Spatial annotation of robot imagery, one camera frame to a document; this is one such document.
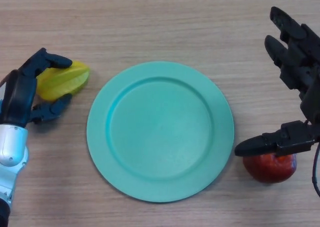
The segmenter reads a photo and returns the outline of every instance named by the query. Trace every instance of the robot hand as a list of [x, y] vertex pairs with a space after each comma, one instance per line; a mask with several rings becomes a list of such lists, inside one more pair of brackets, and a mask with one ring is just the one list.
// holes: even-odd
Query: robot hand
[[[257, 156], [275, 153], [278, 156], [310, 151], [320, 142], [320, 38], [306, 25], [299, 25], [283, 10], [272, 7], [270, 19], [281, 31], [280, 40], [268, 35], [264, 46], [280, 69], [280, 79], [290, 90], [298, 90], [300, 109], [306, 122], [293, 121], [281, 125], [274, 133], [247, 139], [235, 147], [236, 156]], [[317, 186], [316, 169], [320, 144], [315, 153], [312, 182]]]
[[71, 94], [65, 94], [53, 103], [32, 107], [37, 76], [46, 68], [66, 69], [72, 63], [41, 48], [0, 82], [0, 227], [8, 226], [16, 179], [28, 162], [26, 125], [58, 118], [72, 98]]

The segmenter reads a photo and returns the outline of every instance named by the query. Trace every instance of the plate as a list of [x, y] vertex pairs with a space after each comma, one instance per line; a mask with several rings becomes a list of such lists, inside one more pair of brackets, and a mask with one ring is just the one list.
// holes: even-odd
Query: plate
[[168, 61], [141, 63], [98, 93], [87, 145], [101, 175], [148, 202], [188, 198], [225, 167], [234, 144], [226, 98], [205, 75]]

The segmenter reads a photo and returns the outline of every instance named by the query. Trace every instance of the red apple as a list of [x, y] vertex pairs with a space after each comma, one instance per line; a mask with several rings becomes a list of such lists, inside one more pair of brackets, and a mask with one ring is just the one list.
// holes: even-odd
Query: red apple
[[263, 154], [243, 157], [243, 164], [255, 180], [274, 184], [283, 182], [294, 174], [297, 169], [297, 157], [295, 154]]

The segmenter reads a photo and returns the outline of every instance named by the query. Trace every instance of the table surface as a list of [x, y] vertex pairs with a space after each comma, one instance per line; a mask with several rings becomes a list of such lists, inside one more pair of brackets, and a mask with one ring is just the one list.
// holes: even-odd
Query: table surface
[[30, 159], [18, 177], [9, 226], [226, 227], [319, 226], [311, 183], [315, 149], [297, 157], [287, 181], [265, 186], [231, 156], [197, 195], [169, 204], [131, 199], [96, 171], [86, 122], [102, 86], [141, 62], [180, 62], [210, 77], [230, 103], [235, 144], [304, 120], [268, 56], [269, 19], [278, 6], [320, 34], [320, 0], [0, 0], [0, 76], [39, 48], [80, 60], [90, 80], [56, 123], [28, 126]]

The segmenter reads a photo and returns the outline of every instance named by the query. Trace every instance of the black cable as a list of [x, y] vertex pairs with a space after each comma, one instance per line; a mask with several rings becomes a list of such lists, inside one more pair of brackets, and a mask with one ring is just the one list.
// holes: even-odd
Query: black cable
[[318, 157], [319, 157], [319, 152], [320, 152], [320, 143], [318, 144], [318, 147], [316, 148], [315, 155], [314, 155], [314, 161], [313, 161], [313, 168], [312, 168], [312, 183], [313, 187], [315, 189], [315, 192], [318, 194], [320, 197], [320, 190], [318, 187], [318, 182], [317, 182], [317, 163], [318, 163]]

